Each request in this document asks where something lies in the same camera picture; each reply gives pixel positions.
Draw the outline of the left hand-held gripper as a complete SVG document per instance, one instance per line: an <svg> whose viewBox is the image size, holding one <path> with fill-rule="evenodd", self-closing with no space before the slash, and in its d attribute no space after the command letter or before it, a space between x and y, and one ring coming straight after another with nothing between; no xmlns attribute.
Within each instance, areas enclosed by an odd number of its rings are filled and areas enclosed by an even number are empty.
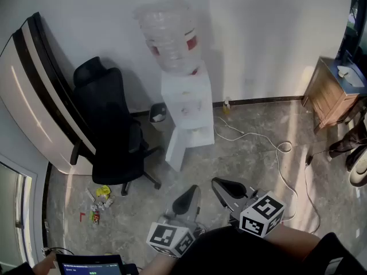
<svg viewBox="0 0 367 275"><path fill-rule="evenodd" d="M181 258L196 241L201 190L192 185L150 226L146 243L157 253Z"/></svg>

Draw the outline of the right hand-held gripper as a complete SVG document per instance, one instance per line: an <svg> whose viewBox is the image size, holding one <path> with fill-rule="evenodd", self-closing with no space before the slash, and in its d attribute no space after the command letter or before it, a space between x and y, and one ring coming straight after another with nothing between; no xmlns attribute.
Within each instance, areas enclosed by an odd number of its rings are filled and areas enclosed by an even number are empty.
<svg viewBox="0 0 367 275"><path fill-rule="evenodd" d="M212 179L212 190L222 206L233 211L231 216L241 231L265 237L282 221L286 205L272 191L254 199L258 189L246 182L219 177Z"/></svg>

